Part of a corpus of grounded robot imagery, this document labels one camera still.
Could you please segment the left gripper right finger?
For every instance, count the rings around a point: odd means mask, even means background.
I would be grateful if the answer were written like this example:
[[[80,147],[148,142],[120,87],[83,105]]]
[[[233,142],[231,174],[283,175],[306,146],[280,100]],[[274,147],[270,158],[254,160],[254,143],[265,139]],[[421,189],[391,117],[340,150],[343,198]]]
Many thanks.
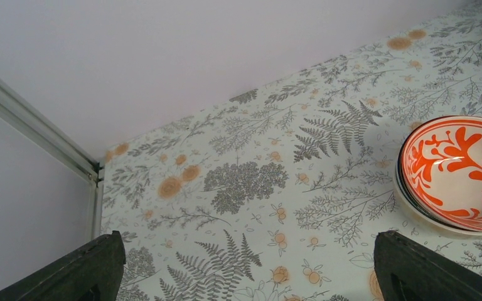
[[[377,235],[373,259],[385,300],[482,300],[482,276],[396,231]]]

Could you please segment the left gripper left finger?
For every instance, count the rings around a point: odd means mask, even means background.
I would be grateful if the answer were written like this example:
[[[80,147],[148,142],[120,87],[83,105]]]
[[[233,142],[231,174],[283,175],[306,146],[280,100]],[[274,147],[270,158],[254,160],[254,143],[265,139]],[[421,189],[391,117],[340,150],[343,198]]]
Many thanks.
[[[0,300],[115,300],[125,263],[121,233],[113,231],[0,290]]]

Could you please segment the beige patterned bowl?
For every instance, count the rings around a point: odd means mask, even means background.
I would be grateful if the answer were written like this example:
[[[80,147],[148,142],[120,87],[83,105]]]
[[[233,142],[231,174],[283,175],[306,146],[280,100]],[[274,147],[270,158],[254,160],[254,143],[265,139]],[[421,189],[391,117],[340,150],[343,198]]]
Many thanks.
[[[429,231],[435,232],[439,236],[457,239],[482,238],[482,232],[457,229],[453,226],[434,221],[433,219],[422,214],[420,211],[416,210],[405,198],[401,185],[396,178],[393,179],[393,184],[394,198],[396,202],[399,204],[402,212],[415,224],[423,228],[427,228]]]

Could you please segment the red white patterned bowl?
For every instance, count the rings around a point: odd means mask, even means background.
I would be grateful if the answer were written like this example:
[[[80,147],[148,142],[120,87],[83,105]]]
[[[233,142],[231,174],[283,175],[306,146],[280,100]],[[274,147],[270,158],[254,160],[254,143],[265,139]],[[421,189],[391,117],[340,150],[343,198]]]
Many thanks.
[[[397,174],[418,207],[451,226],[482,232],[482,117],[439,117],[404,140]]]

